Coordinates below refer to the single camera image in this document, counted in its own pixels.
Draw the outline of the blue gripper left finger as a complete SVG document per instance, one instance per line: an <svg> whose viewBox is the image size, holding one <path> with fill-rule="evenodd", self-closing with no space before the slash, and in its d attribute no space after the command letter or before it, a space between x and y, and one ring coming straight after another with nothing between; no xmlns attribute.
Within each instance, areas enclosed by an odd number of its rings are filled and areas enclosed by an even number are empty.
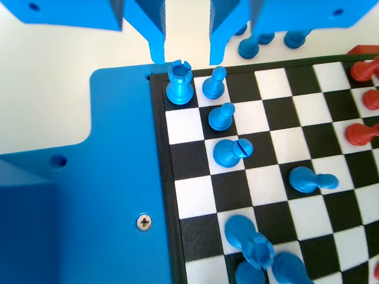
<svg viewBox="0 0 379 284"><path fill-rule="evenodd" d="M26 24L121 31L126 20L148 41L152 61L165 62L165 1L9 0L4 6Z"/></svg>

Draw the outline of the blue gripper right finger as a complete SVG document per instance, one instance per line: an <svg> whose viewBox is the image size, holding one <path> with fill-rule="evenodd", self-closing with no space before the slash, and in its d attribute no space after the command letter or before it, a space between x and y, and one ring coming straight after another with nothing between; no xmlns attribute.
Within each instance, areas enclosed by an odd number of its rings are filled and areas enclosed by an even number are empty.
<svg viewBox="0 0 379 284"><path fill-rule="evenodd" d="M374 5L375 1L211 1L210 64L223 61L227 42L246 24L251 35L240 42L238 52L252 59L276 32L284 31L285 44L296 49L311 31L351 27Z"/></svg>

